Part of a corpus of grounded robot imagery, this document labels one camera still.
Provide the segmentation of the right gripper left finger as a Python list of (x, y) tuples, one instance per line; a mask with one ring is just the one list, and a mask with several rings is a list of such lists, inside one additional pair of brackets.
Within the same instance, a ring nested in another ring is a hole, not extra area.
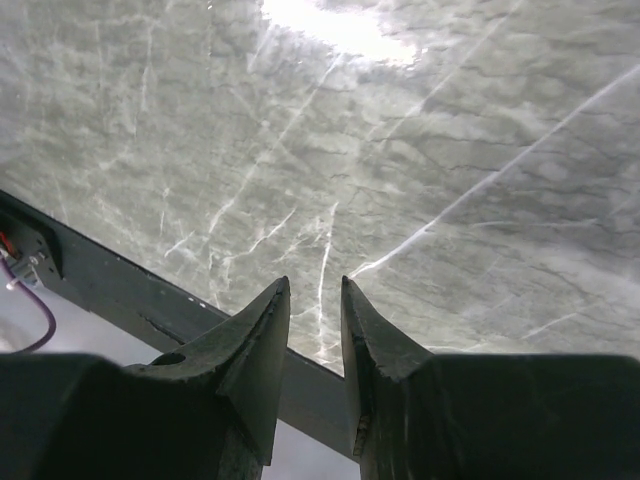
[(257, 479), (272, 460), (290, 322), (275, 280), (152, 363), (1, 358), (5, 479)]

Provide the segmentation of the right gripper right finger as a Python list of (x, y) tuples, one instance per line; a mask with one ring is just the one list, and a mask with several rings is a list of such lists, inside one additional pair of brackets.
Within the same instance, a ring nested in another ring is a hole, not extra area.
[(341, 284), (353, 454), (364, 479), (635, 479), (639, 363), (435, 354)]

